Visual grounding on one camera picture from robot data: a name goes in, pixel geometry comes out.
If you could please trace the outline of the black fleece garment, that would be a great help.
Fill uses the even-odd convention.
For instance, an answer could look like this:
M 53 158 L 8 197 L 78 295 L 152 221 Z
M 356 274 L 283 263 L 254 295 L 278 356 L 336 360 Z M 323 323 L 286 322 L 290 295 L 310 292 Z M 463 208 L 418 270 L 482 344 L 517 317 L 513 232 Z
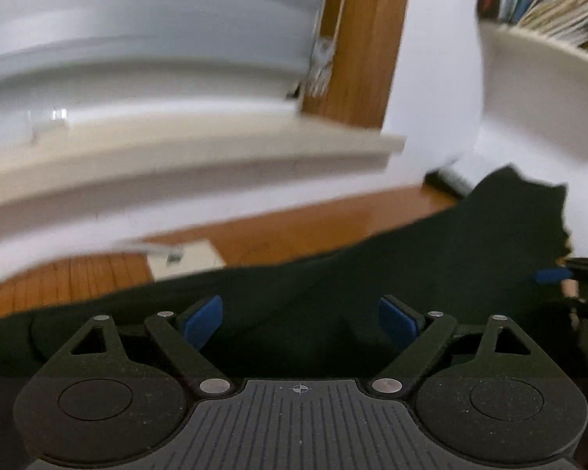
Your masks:
M 512 168 L 356 245 L 0 319 L 0 469 L 588 469 L 588 352 L 560 283 L 564 186 Z M 459 324 L 409 395 L 378 301 Z M 145 329 L 219 296 L 200 397 Z

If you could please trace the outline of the white patterned folded cloth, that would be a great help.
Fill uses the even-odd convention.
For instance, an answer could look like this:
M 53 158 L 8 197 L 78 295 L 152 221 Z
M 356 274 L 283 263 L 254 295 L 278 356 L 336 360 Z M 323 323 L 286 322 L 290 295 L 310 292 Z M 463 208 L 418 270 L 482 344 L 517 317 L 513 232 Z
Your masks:
M 424 184 L 455 199 L 465 199 L 478 182 L 475 165 L 469 158 L 459 158 L 426 173 Z

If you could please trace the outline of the beige stone window sill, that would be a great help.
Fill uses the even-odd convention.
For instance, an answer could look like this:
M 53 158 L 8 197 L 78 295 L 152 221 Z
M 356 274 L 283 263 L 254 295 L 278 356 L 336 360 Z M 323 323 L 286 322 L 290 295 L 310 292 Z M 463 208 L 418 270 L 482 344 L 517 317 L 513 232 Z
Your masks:
M 387 157 L 406 139 L 294 115 L 162 117 L 51 130 L 0 152 L 0 207 L 176 170 L 321 157 Z

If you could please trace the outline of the clear plastic bag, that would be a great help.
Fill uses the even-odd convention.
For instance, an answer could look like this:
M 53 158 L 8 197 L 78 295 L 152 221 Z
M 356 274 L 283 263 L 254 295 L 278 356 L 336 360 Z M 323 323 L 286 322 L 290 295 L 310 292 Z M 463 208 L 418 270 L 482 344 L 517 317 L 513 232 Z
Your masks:
M 70 127 L 67 108 L 24 110 L 0 116 L 0 151 L 30 145 L 49 130 Z

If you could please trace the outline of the grey roller window shutter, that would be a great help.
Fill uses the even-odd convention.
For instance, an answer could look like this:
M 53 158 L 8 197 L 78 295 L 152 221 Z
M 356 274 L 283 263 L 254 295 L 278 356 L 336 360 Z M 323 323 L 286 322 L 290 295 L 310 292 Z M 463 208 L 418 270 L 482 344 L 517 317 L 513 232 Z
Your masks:
M 284 110 L 324 0 L 0 0 L 0 116 Z

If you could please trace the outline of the white wall shelf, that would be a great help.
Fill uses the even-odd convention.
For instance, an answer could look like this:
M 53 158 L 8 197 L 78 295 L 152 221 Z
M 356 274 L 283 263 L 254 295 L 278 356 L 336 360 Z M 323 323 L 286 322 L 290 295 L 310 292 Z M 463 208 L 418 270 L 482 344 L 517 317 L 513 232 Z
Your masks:
M 588 51 L 518 27 L 491 22 L 482 22 L 480 32 L 500 58 L 525 61 L 588 85 Z

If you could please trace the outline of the brown wooden window frame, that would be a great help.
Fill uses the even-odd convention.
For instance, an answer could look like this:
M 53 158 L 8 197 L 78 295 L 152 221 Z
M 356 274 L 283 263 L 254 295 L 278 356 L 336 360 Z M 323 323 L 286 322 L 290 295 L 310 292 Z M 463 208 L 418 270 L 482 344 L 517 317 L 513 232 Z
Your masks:
M 311 98 L 308 115 L 380 130 L 396 68 L 408 0 L 325 0 L 318 37 L 336 42 L 326 93 Z

